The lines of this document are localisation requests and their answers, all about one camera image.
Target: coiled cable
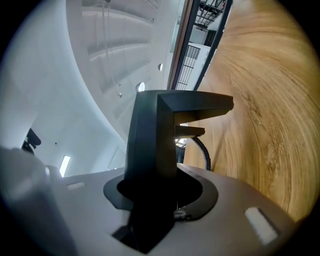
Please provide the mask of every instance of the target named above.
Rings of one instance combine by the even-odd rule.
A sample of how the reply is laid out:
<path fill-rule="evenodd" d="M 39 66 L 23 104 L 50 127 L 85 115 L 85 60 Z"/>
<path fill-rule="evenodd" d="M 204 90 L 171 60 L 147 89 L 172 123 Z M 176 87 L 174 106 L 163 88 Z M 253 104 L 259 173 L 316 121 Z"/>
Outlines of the coiled cable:
<path fill-rule="evenodd" d="M 205 169 L 207 171 L 211 171 L 211 159 L 206 146 L 202 143 L 202 141 L 198 137 L 191 138 L 195 144 L 200 148 L 203 153 L 204 161 L 205 161 Z"/>

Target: black object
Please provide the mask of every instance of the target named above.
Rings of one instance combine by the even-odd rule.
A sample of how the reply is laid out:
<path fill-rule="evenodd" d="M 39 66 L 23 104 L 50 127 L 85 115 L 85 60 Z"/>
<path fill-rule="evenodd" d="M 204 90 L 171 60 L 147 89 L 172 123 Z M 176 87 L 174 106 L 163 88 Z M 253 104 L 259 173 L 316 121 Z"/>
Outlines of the black object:
<path fill-rule="evenodd" d="M 205 169 L 207 171 L 211 171 L 211 159 L 206 146 L 202 143 L 202 141 L 198 137 L 191 138 L 195 144 L 200 148 L 203 153 L 204 161 L 205 161 Z"/>
<path fill-rule="evenodd" d="M 183 186 L 178 185 L 181 175 L 177 171 L 175 138 L 204 133 L 201 128 L 177 126 L 224 115 L 233 107 L 233 97 L 216 93 L 151 90 L 137 94 L 124 179 L 117 185 L 119 192 L 133 202 L 126 230 L 133 232 L 134 243 L 128 238 L 132 235 L 125 235 L 124 240 L 131 241 L 127 245 L 136 244 L 140 252 L 147 253 L 174 225 L 174 211 L 182 198 L 179 187 Z"/>
<path fill-rule="evenodd" d="M 30 128 L 27 135 L 26 135 L 26 140 L 22 144 L 22 149 L 24 151 L 27 151 L 31 154 L 35 154 L 31 146 L 36 149 L 37 146 L 41 145 L 41 140 L 40 138 L 35 134 L 35 132 Z"/>
<path fill-rule="evenodd" d="M 184 146 L 180 147 L 178 145 L 175 145 L 175 160 L 179 164 L 184 163 L 185 151 L 186 151 L 186 148 Z"/>
<path fill-rule="evenodd" d="M 217 203 L 218 190 L 209 180 L 189 170 L 177 169 L 176 173 L 176 210 L 172 212 L 174 221 L 195 221 L 206 215 Z M 134 202 L 132 192 L 127 190 L 124 175 L 109 180 L 103 187 L 105 197 L 117 209 L 132 211 Z M 155 244 L 144 238 L 137 239 L 135 228 L 130 219 L 128 225 L 121 226 L 112 236 L 125 245 L 147 253 Z"/>
<path fill-rule="evenodd" d="M 204 41 L 205 46 L 209 46 L 209 47 L 212 46 L 216 33 L 217 31 L 215 30 L 208 30 L 208 34 L 206 35 L 206 38 Z"/>

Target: metal railing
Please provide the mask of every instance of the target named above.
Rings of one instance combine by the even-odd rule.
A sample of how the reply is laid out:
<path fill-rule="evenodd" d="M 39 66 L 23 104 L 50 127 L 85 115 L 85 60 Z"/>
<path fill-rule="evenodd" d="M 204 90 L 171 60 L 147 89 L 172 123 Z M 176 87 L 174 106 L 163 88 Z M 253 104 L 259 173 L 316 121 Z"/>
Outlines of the metal railing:
<path fill-rule="evenodd" d="M 176 90 L 185 90 L 189 78 L 192 74 L 192 70 L 194 69 L 195 62 L 198 58 L 200 52 L 200 48 L 188 45 L 186 50 L 186 54 L 184 56 L 182 69 L 179 75 L 178 83 L 176 85 Z"/>
<path fill-rule="evenodd" d="M 197 82 L 194 87 L 194 91 L 196 91 L 208 69 L 208 66 L 211 62 L 211 59 L 218 47 L 220 39 L 222 37 L 223 31 L 225 29 L 226 21 L 230 12 L 230 8 L 232 5 L 233 0 L 210 0 L 211 4 L 209 6 L 220 7 L 221 11 L 221 21 L 219 23 L 219 27 L 215 33 L 210 35 L 210 38 L 206 40 L 205 45 L 210 46 L 210 51 L 206 57 L 206 61 L 203 65 L 202 71 L 197 79 Z M 175 44 L 175 49 L 173 52 L 172 64 L 170 68 L 167 90 L 185 90 L 189 81 L 189 77 L 192 72 L 192 68 L 190 65 L 186 63 L 186 54 L 188 53 L 189 49 L 189 41 L 193 26 L 196 25 L 196 19 L 198 19 L 198 13 L 201 11 L 201 15 L 205 13 L 205 15 L 214 15 L 210 12 L 210 9 L 206 10 L 205 6 L 208 5 L 208 0 L 201 1 L 200 0 L 185 0 L 185 4 L 183 7 L 182 12 L 182 23 L 180 23 L 177 42 Z"/>
<path fill-rule="evenodd" d="M 224 2 L 225 0 L 206 0 L 205 2 L 200 2 L 194 24 L 200 28 L 208 28 L 210 23 L 224 11 Z"/>

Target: black railing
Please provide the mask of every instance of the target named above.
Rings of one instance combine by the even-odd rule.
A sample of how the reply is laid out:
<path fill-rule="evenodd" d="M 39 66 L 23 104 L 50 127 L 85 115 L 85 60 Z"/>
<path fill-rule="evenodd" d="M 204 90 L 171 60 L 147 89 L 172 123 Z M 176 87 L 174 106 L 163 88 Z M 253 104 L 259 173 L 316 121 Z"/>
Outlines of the black railing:
<path fill-rule="evenodd" d="M 210 51 L 206 57 L 206 61 L 203 65 L 202 71 L 200 73 L 200 76 L 197 79 L 197 82 L 195 84 L 194 87 L 194 91 L 196 91 L 208 69 L 208 66 L 212 60 L 212 57 L 215 53 L 215 50 L 218 47 L 218 44 L 220 42 L 220 39 L 222 37 L 225 25 L 226 25 L 226 21 L 230 12 L 230 8 L 232 5 L 233 0 L 216 0 L 215 2 L 213 0 L 209 0 L 211 2 L 211 4 L 209 4 L 209 6 L 211 7 L 220 7 L 221 8 L 221 21 L 219 23 L 219 27 L 217 29 L 216 32 L 212 32 L 210 34 L 210 37 L 207 38 L 205 45 L 206 46 L 210 46 Z M 201 11 L 201 16 L 204 15 L 213 15 L 212 13 L 207 14 L 207 12 L 210 12 L 210 9 L 206 9 L 205 6 L 208 5 L 208 0 L 201 1 L 200 0 L 193 0 L 192 1 L 192 7 L 191 7 L 191 11 L 190 11 L 190 15 L 189 15 L 189 20 L 186 26 L 186 30 L 185 30 L 185 35 L 183 38 L 183 43 L 181 46 L 181 50 L 178 56 L 178 60 L 177 60 L 177 64 L 176 64 L 176 68 L 170 71 L 170 73 L 172 72 L 173 77 L 172 77 L 172 82 L 168 82 L 168 90 L 185 90 L 187 85 L 188 85 L 188 81 L 189 81 L 189 77 L 190 74 L 192 72 L 193 66 L 187 64 L 186 62 L 186 55 L 188 54 L 188 49 L 190 47 L 189 45 L 189 41 L 190 41 L 190 36 L 191 36 L 191 32 L 193 29 L 194 25 L 196 24 L 196 18 L 198 19 L 198 13 L 199 11 Z"/>
<path fill-rule="evenodd" d="M 188 45 L 186 54 L 184 56 L 183 65 L 179 75 L 178 83 L 175 88 L 176 90 L 186 89 L 192 70 L 194 69 L 196 60 L 198 58 L 199 52 L 200 52 L 200 48 Z"/>
<path fill-rule="evenodd" d="M 200 2 L 199 10 L 196 15 L 195 25 L 200 28 L 208 28 L 225 9 L 225 0 L 206 0 Z"/>

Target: fluorescent light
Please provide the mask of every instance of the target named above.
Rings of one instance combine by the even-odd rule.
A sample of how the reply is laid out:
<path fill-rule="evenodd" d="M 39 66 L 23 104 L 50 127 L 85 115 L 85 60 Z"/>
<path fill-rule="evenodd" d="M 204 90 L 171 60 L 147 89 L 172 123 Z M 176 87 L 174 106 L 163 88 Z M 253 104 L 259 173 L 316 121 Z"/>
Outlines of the fluorescent light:
<path fill-rule="evenodd" d="M 65 176 L 65 172 L 66 172 L 69 160 L 70 160 L 70 156 L 65 155 L 59 170 L 62 177 Z"/>

